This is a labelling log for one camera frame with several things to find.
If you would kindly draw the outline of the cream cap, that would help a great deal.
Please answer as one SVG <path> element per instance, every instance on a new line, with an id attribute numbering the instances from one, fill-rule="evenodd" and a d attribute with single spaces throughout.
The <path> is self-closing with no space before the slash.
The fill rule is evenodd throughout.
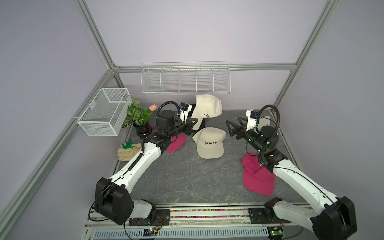
<path id="1" fill-rule="evenodd" d="M 271 119 L 270 116 L 261 117 L 258 123 L 258 130 L 261 131 L 263 127 L 270 126 Z"/>
<path id="2" fill-rule="evenodd" d="M 224 130 L 214 127 L 203 128 L 192 139 L 196 143 L 200 158 L 217 159 L 224 155 L 223 141 L 226 139 Z"/>
<path id="3" fill-rule="evenodd" d="M 196 105 L 204 119 L 218 117 L 223 111 L 222 101 L 213 95 L 197 95 Z"/>

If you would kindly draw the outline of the black cap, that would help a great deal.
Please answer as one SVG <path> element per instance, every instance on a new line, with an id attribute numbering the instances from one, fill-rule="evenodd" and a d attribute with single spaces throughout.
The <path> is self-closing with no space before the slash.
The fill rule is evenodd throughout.
<path id="1" fill-rule="evenodd" d="M 205 119 L 201 117 L 199 109 L 196 104 L 192 104 L 192 110 L 189 113 L 191 119 L 197 119 L 197 122 L 193 126 L 193 131 L 198 131 L 201 128 L 201 125 L 205 125 Z"/>

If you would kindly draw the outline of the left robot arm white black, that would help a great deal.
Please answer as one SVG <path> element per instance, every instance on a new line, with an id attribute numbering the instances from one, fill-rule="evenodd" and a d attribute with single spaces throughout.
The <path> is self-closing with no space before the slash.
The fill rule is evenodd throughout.
<path id="1" fill-rule="evenodd" d="M 189 117 L 192 105 L 167 101 L 156 114 L 155 129 L 142 140 L 142 147 L 120 171 L 110 178 L 101 178 L 96 184 L 95 200 L 90 209 L 123 225 L 138 219 L 149 224 L 156 222 L 156 205 L 146 200 L 134 200 L 131 192 L 147 170 L 171 145 L 179 134 L 190 135 L 198 119 Z"/>

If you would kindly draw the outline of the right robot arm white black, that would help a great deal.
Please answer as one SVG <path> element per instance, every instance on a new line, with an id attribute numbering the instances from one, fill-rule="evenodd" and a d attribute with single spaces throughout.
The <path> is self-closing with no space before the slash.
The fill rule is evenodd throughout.
<path id="1" fill-rule="evenodd" d="M 315 183 L 277 149 L 281 115 L 276 106 L 248 110 L 246 117 L 238 117 L 238 121 L 226 121 L 230 136 L 245 139 L 246 145 L 256 150 L 259 165 L 285 181 L 311 206 L 308 210 L 274 198 L 266 206 L 277 218 L 312 231 L 319 240 L 346 240 L 357 232 L 353 201 L 339 198 Z"/>

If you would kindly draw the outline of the pink cap left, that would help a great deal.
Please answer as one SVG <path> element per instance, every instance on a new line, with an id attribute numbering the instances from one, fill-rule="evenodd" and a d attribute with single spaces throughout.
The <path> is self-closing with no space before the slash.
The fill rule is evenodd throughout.
<path id="1" fill-rule="evenodd" d="M 159 155 L 162 155 L 164 152 L 175 152 L 186 140 L 187 138 L 180 127 L 153 127 L 150 143 L 153 143 Z"/>

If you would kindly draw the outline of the pink cap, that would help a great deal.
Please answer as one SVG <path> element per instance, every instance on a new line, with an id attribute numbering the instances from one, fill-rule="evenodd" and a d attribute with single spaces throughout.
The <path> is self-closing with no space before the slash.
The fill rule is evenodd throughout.
<path id="1" fill-rule="evenodd" d="M 270 196 L 275 187 L 276 175 L 259 163 L 257 156 L 246 154 L 242 158 L 244 186 L 255 193 Z"/>
<path id="2" fill-rule="evenodd" d="M 186 140 L 187 138 L 180 127 L 153 127 L 150 143 L 153 143 L 159 155 L 162 155 L 164 152 L 175 152 Z"/>

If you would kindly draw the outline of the pink tulip flower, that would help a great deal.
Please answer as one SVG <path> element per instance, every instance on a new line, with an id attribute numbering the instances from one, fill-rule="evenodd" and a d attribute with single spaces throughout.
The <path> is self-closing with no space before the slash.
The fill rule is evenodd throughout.
<path id="1" fill-rule="evenodd" d="M 150 109 L 151 112 L 154 112 L 157 108 L 158 108 L 158 106 L 155 105 L 155 104 L 149 106 L 149 109 Z"/>

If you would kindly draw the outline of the pink cap right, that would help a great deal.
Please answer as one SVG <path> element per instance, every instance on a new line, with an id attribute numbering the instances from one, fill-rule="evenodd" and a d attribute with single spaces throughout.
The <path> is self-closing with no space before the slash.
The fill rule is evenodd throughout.
<path id="1" fill-rule="evenodd" d="M 275 187 L 276 175 L 259 163 L 257 156 L 246 154 L 242 158 L 244 186 L 255 193 L 270 196 Z"/>

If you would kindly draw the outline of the black plant pot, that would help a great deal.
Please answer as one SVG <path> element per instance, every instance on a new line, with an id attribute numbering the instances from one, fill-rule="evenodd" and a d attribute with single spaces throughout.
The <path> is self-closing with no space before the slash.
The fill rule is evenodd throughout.
<path id="1" fill-rule="evenodd" d="M 153 128 L 150 126 L 149 122 L 146 122 L 144 125 L 139 126 L 136 124 L 133 124 L 133 126 L 136 129 L 137 136 L 143 140 L 147 138 L 153 131 Z"/>

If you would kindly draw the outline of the green artificial plant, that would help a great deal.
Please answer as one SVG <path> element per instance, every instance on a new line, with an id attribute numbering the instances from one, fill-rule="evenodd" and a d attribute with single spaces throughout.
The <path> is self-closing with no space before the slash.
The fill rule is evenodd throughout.
<path id="1" fill-rule="evenodd" d="M 141 105 L 141 102 L 132 99 L 132 104 L 128 107 L 126 118 L 122 128 L 128 128 L 131 125 L 143 127 L 152 115 L 152 111 Z"/>

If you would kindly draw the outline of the green circuit board right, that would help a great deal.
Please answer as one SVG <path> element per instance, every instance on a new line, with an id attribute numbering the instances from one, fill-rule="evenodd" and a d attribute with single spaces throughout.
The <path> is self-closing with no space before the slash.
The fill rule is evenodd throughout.
<path id="1" fill-rule="evenodd" d="M 284 235 L 284 230 L 282 227 L 267 227 L 268 238 L 270 239 L 281 239 Z"/>

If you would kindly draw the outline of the green circuit board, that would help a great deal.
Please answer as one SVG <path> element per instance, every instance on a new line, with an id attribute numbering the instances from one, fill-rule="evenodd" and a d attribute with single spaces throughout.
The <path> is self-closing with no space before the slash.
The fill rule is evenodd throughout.
<path id="1" fill-rule="evenodd" d="M 158 234 L 157 228 L 144 229 L 143 237 L 156 237 Z"/>
<path id="2" fill-rule="evenodd" d="M 281 239 L 284 235 L 284 230 L 282 227 L 267 227 L 268 238 L 270 239 Z"/>

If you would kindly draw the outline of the green circuit board left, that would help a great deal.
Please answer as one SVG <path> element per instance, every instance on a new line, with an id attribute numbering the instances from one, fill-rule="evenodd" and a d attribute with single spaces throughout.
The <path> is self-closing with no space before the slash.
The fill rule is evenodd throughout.
<path id="1" fill-rule="evenodd" d="M 144 229 L 143 237 L 156 237 L 158 234 L 157 228 Z"/>

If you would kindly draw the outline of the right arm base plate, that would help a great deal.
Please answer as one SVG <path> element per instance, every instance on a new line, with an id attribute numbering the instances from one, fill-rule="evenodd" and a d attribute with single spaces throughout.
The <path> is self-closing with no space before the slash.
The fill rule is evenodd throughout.
<path id="1" fill-rule="evenodd" d="M 248 217 L 250 218 L 251 224 L 284 225 L 290 223 L 290 221 L 279 219 L 275 213 L 265 208 L 249 208 Z"/>

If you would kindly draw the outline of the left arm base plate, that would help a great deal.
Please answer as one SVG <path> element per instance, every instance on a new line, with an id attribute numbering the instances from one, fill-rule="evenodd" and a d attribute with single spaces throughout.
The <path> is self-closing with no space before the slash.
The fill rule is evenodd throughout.
<path id="1" fill-rule="evenodd" d="M 168 209 L 153 210 L 147 218 L 134 218 L 129 220 L 129 226 L 168 226 L 171 211 Z"/>

